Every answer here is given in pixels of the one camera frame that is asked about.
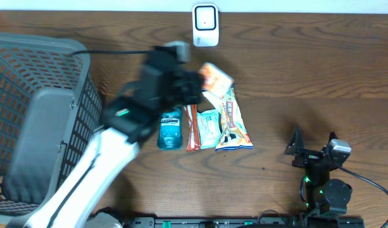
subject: laundry basket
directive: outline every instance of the laundry basket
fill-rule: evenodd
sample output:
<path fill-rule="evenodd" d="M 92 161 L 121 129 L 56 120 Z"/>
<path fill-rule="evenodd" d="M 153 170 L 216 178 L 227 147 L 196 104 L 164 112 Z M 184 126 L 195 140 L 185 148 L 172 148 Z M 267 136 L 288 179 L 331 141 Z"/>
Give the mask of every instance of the laundry basket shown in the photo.
<path fill-rule="evenodd" d="M 0 33 L 0 215 L 47 201 L 79 161 L 102 103 L 85 47 L 70 39 Z"/>

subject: basket bottom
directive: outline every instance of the basket bottom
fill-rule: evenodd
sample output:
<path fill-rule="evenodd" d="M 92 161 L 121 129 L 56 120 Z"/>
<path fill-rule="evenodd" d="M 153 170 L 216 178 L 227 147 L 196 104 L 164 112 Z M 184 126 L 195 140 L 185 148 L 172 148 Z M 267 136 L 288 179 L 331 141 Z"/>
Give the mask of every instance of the basket bottom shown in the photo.
<path fill-rule="evenodd" d="M 59 158 L 73 91 L 42 89 L 33 96 L 3 182 L 7 200 L 41 203 Z"/>

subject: table surface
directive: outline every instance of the table surface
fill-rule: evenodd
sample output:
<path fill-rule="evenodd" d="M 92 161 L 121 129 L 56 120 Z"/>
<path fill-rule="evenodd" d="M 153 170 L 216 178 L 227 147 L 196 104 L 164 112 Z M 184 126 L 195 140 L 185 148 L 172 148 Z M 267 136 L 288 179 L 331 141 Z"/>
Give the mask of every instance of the table surface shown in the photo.
<path fill-rule="evenodd" d="M 0 32 L 66 37 L 90 49 L 140 50 L 168 41 L 192 43 L 190 13 L 0 11 Z M 99 92 L 113 99 L 137 78 L 143 56 L 92 56 Z M 217 47 L 192 47 L 190 70 L 205 61 L 235 79 L 253 150 L 160 151 L 157 134 L 115 179 L 97 208 L 160 217 L 296 213 L 303 170 L 284 156 L 299 125 L 306 147 L 320 149 L 330 131 L 353 152 L 344 164 L 388 189 L 388 15 L 222 13 Z M 202 104 L 201 111 L 211 107 Z M 352 185 L 348 215 L 366 227 L 388 218 L 388 197 L 341 172 Z"/>

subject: blue bottle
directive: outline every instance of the blue bottle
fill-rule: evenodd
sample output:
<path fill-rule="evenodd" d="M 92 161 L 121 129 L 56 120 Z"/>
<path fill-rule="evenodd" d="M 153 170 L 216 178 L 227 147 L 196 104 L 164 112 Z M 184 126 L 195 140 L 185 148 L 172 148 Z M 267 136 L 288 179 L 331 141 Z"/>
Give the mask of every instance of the blue bottle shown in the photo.
<path fill-rule="evenodd" d="M 180 149 L 182 146 L 181 136 L 181 108 L 174 108 L 172 112 L 163 113 L 160 121 L 160 133 L 157 146 L 160 149 Z"/>

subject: white wall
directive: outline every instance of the white wall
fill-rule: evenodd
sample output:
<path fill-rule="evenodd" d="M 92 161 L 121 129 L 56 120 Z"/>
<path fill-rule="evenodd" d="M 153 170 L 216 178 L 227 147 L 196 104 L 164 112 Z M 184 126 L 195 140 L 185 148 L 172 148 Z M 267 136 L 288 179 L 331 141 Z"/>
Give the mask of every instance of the white wall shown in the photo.
<path fill-rule="evenodd" d="M 0 10 L 191 11 L 196 3 L 221 12 L 388 13 L 388 0 L 0 0 Z"/>

